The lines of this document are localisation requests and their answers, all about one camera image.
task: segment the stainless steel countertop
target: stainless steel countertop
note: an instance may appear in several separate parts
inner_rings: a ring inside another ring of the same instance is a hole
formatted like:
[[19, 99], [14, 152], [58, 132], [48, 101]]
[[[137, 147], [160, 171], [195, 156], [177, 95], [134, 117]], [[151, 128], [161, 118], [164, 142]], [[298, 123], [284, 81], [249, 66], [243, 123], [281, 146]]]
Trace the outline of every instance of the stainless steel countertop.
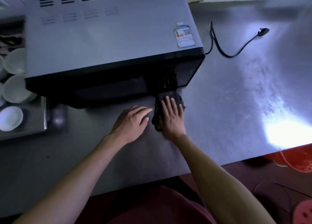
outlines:
[[[236, 58], [224, 58], [214, 47], [182, 90], [193, 141], [219, 164], [312, 143], [311, 1], [192, 4], [191, 10], [206, 50], [211, 20], [228, 54], [259, 28], [270, 28]], [[1, 141], [0, 217], [23, 212], [44, 196], [132, 105], [153, 107], [154, 98], [87, 110], [57, 105], [46, 132]], [[93, 195], [190, 172], [150, 122], [118, 152]]]

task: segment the sticker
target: sticker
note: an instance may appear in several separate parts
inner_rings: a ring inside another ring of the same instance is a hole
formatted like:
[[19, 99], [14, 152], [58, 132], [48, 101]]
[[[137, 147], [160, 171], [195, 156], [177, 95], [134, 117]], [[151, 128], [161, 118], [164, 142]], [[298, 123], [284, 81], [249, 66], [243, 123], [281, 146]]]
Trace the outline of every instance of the sticker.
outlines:
[[174, 31], [177, 44], [180, 48], [196, 46], [189, 26], [181, 26]]

